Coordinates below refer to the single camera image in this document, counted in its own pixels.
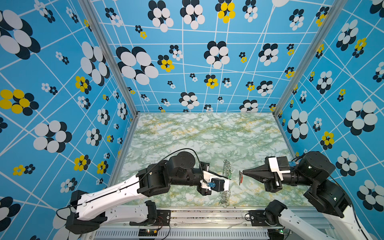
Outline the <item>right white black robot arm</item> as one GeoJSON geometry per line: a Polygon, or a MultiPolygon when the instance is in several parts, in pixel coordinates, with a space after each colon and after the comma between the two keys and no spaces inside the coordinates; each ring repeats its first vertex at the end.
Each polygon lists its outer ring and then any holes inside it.
{"type": "MultiPolygon", "coordinates": [[[[277,193],[284,185],[307,186],[304,197],[334,227],[343,240],[371,240],[373,237],[357,217],[350,196],[335,181],[329,180],[335,166],[323,154],[311,151],[288,160],[287,157],[266,157],[262,166],[239,172],[239,182],[245,176],[265,186],[265,191],[277,193]]],[[[302,220],[278,200],[270,202],[264,211],[249,211],[252,225],[265,223],[296,233],[304,240],[330,240],[308,222],[302,220]]]]}

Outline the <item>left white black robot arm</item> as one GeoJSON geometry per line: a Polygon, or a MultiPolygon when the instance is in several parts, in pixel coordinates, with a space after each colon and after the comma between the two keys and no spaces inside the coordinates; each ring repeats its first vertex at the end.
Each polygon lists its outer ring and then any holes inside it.
{"type": "Polygon", "coordinates": [[[161,221],[156,204],[146,201],[128,209],[120,206],[135,200],[168,193],[172,185],[196,187],[202,196],[229,190],[230,180],[210,171],[197,153],[189,148],[177,150],[136,175],[98,192],[74,191],[65,227],[75,235],[96,231],[100,226],[132,222],[138,226],[161,221]]]}

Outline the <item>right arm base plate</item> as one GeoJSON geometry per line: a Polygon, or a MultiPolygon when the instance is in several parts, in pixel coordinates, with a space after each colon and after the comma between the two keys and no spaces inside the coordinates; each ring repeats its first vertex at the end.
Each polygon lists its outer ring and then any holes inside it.
{"type": "Polygon", "coordinates": [[[251,222],[253,227],[278,227],[283,228],[283,225],[279,222],[281,213],[262,211],[262,210],[251,210],[248,211],[248,220],[251,222]]]}

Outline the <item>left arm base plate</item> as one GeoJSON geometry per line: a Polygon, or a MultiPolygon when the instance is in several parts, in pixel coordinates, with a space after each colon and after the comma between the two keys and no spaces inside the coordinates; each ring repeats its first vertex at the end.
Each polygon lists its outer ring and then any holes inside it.
{"type": "Polygon", "coordinates": [[[149,214],[147,220],[142,223],[129,222],[130,226],[169,226],[171,210],[157,210],[156,214],[149,214]]]}

